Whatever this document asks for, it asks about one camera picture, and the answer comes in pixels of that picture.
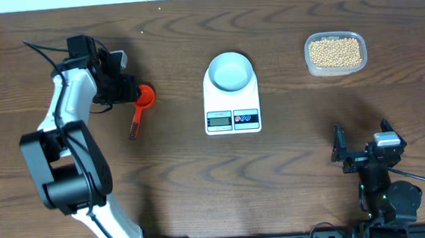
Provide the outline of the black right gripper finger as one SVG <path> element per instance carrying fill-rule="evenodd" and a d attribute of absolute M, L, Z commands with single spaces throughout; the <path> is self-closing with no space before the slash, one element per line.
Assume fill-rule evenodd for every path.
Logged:
<path fill-rule="evenodd" d="M 344 137 L 344 130 L 338 124 L 334 126 L 334 146 L 332 149 L 331 161 L 340 162 L 347 158 L 347 143 Z"/>
<path fill-rule="evenodd" d="M 382 121 L 380 122 L 380 128 L 381 128 L 382 132 L 394 131 L 395 133 L 397 133 L 395 131 L 395 129 L 393 129 L 392 126 L 389 124 L 389 122 L 388 122 L 388 120 L 386 118 L 383 118 Z M 400 143 L 399 146 L 406 147 L 407 146 L 406 140 L 404 140 L 400 135 L 398 135 L 398 136 L 401 139 L 401 143 Z"/>

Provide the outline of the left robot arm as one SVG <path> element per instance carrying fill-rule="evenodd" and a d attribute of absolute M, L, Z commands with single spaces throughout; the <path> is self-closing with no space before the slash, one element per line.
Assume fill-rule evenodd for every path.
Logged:
<path fill-rule="evenodd" d="M 37 130 L 19 140 L 33 183 L 46 208 L 73 217 L 98 238 L 147 238 L 113 196 L 108 162 L 88 129 L 91 105 L 109 111 L 140 100 L 143 89 L 122 73 L 124 51 L 111 52 L 88 35 L 66 43 L 68 57 L 52 65 L 49 110 Z"/>

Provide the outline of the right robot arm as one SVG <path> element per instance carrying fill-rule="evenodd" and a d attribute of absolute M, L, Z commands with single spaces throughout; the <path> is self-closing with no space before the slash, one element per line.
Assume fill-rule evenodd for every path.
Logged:
<path fill-rule="evenodd" d="M 409 238 L 409 225 L 418 218 L 422 190 L 405 180 L 392 182 L 389 175 L 407 143 L 386 119 L 380 128 L 382 131 L 374 134 L 363 150 L 350 152 L 344 130 L 338 124 L 334 126 L 331 161 L 343 163 L 345 174 L 358 174 L 359 205 L 369 216 L 352 227 L 345 238 Z"/>

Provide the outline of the red plastic measuring scoop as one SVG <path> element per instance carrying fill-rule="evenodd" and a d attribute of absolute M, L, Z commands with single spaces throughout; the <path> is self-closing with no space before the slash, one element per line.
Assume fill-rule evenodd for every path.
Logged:
<path fill-rule="evenodd" d="M 129 134 L 129 138 L 131 140 L 137 139 L 143 110 L 151 108 L 156 100 L 155 91 L 149 85 L 139 85 L 139 89 L 141 91 L 141 96 L 133 103 L 135 106 L 135 112 Z"/>

